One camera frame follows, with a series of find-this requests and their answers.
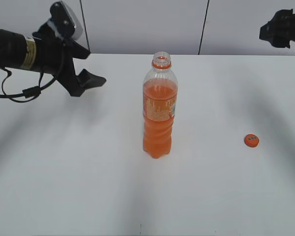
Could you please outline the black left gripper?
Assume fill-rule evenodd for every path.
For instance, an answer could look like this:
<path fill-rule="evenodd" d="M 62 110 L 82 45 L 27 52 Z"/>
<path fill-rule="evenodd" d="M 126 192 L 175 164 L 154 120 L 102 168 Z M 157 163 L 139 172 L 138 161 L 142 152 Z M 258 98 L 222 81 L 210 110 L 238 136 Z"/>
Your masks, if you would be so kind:
<path fill-rule="evenodd" d="M 41 86 L 45 90 L 55 81 L 59 82 L 70 96 L 81 96 L 85 90 L 101 87 L 106 79 L 83 69 L 75 74 L 73 59 L 87 59 L 90 51 L 78 44 L 72 38 L 64 38 L 58 32 L 52 21 L 45 22 L 33 37 L 37 46 L 33 71 L 51 74 L 53 79 Z"/>

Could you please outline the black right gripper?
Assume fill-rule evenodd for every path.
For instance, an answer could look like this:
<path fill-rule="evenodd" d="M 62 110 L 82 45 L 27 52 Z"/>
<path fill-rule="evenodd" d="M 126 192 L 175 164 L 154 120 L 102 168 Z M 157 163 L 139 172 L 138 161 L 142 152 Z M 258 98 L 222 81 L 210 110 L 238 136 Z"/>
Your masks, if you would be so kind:
<path fill-rule="evenodd" d="M 277 11 L 273 18 L 260 28 L 259 39 L 275 48 L 290 48 L 295 42 L 295 13 L 293 9 Z"/>

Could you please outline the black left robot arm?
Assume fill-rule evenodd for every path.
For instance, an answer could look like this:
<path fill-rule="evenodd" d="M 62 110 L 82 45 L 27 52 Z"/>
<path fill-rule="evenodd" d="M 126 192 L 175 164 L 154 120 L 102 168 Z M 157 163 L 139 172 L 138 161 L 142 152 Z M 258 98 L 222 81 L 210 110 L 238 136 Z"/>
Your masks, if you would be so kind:
<path fill-rule="evenodd" d="M 10 69 L 21 69 L 50 74 L 52 80 L 46 85 L 37 85 L 19 94 L 0 94 L 0 98 L 37 98 L 40 93 L 58 81 L 72 97 L 80 97 L 85 90 L 101 87 L 106 79 L 83 69 L 75 73 L 74 59 L 87 59 L 90 51 L 71 37 L 56 32 L 51 21 L 43 24 L 32 36 L 0 29 L 0 69 L 11 76 Z"/>

